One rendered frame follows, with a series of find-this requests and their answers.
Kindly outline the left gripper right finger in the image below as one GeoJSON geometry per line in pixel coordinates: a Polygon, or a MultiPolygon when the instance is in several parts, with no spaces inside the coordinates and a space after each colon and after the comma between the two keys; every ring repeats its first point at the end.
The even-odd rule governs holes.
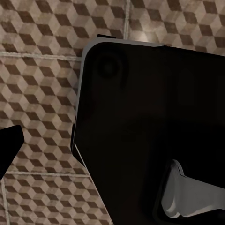
{"type": "Polygon", "coordinates": [[[210,142],[220,155],[220,157],[225,162],[225,127],[221,125],[214,125],[211,136],[210,142]]]}

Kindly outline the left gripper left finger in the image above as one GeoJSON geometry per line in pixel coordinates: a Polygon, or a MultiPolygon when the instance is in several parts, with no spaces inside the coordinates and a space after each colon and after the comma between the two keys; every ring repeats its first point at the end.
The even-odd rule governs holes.
{"type": "Polygon", "coordinates": [[[24,143],[21,125],[0,130],[0,181],[24,143]]]}

